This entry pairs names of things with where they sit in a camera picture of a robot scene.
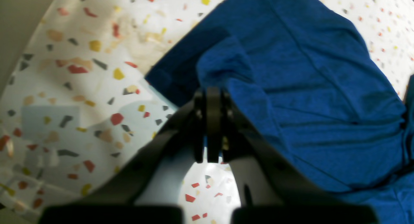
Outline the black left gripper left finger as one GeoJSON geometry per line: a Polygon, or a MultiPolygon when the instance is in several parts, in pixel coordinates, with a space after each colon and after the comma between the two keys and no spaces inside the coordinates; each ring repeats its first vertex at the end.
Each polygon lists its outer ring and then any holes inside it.
{"type": "Polygon", "coordinates": [[[191,166],[218,162],[221,152],[221,90],[206,88],[176,111],[154,139],[90,195],[47,208],[40,224],[182,224],[176,205],[191,166]]]}

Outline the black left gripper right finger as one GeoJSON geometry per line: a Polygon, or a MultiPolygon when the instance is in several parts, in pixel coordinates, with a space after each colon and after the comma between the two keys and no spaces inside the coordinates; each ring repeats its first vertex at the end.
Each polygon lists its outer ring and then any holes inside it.
{"type": "Polygon", "coordinates": [[[232,168],[241,207],[232,224],[377,224],[369,206],[323,191],[277,152],[221,91],[223,161],[232,168]]]}

